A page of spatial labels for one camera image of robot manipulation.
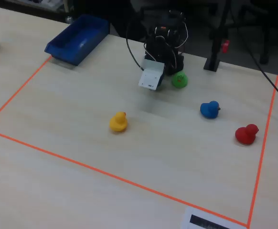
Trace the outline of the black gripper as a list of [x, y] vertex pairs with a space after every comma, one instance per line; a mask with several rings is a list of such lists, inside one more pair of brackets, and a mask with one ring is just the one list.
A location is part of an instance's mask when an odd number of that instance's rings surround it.
[[164, 79], [164, 72], [151, 70], [149, 89], [154, 91], [159, 90], [160, 86], [162, 85], [163, 79]]

